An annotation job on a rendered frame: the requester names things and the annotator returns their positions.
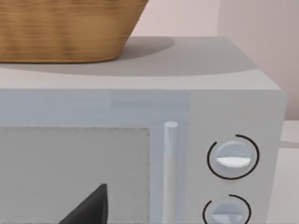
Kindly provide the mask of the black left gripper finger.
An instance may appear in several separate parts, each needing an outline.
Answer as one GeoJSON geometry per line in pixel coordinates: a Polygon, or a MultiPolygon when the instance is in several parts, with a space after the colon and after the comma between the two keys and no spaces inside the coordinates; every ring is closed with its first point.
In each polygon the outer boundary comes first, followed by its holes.
{"type": "Polygon", "coordinates": [[[101,184],[58,224],[107,224],[107,184],[101,184]]]}

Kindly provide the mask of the pale microwave oven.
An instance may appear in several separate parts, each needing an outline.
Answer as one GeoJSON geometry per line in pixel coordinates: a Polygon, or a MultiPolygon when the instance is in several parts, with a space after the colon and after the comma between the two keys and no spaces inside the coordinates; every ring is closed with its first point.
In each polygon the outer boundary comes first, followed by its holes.
{"type": "Polygon", "coordinates": [[[267,220],[286,95],[224,37],[131,37],[114,61],[0,64],[1,90],[168,90],[190,93],[184,212],[174,224],[210,224],[213,202],[242,203],[242,224],[267,220]],[[228,140],[251,144],[256,161],[228,178],[211,152],[228,140]]]}

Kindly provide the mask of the pale microwave door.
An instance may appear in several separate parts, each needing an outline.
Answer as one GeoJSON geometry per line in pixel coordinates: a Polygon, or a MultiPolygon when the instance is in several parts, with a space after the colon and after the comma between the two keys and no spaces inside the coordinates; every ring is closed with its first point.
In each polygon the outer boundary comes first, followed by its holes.
{"type": "Polygon", "coordinates": [[[109,224],[160,223],[168,121],[182,221],[189,115],[187,91],[1,90],[0,224],[58,223],[103,183],[109,224]]]}

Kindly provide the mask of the woven wooden basket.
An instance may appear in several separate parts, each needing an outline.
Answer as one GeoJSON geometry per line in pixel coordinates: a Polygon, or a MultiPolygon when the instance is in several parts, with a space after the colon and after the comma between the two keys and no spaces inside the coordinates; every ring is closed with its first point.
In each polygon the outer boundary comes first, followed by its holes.
{"type": "Polygon", "coordinates": [[[118,58],[149,0],[0,0],[0,63],[118,58]]]}

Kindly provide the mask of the pale round microwave knob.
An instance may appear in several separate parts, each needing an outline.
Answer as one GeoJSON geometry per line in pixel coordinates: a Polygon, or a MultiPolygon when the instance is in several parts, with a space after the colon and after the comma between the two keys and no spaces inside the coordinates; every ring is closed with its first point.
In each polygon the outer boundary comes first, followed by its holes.
{"type": "Polygon", "coordinates": [[[232,198],[213,202],[207,212],[210,224],[242,224],[246,217],[242,203],[232,198]]]}
{"type": "Polygon", "coordinates": [[[247,173],[256,161],[254,147],[243,140],[228,140],[211,152],[211,165],[221,176],[239,177],[247,173]]]}

